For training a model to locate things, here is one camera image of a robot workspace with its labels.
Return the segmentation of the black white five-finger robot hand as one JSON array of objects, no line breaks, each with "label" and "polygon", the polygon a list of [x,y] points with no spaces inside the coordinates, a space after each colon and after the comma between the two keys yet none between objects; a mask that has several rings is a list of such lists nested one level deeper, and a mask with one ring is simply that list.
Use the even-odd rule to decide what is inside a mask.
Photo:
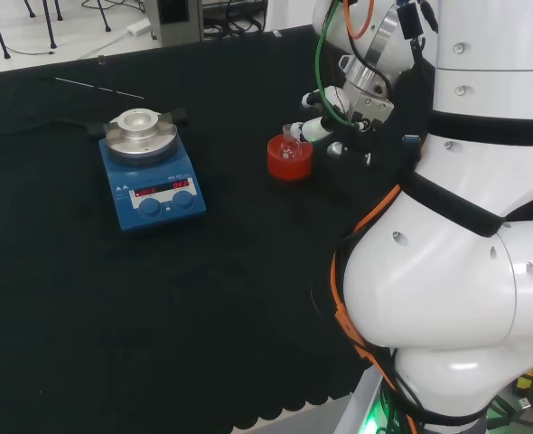
[{"label": "black white five-finger robot hand", "polygon": [[350,84],[309,92],[302,104],[306,109],[319,109],[321,115],[283,126],[284,141],[293,152],[300,144],[323,145],[329,157],[362,155],[365,165],[371,163],[379,131],[394,108],[389,99]]}]

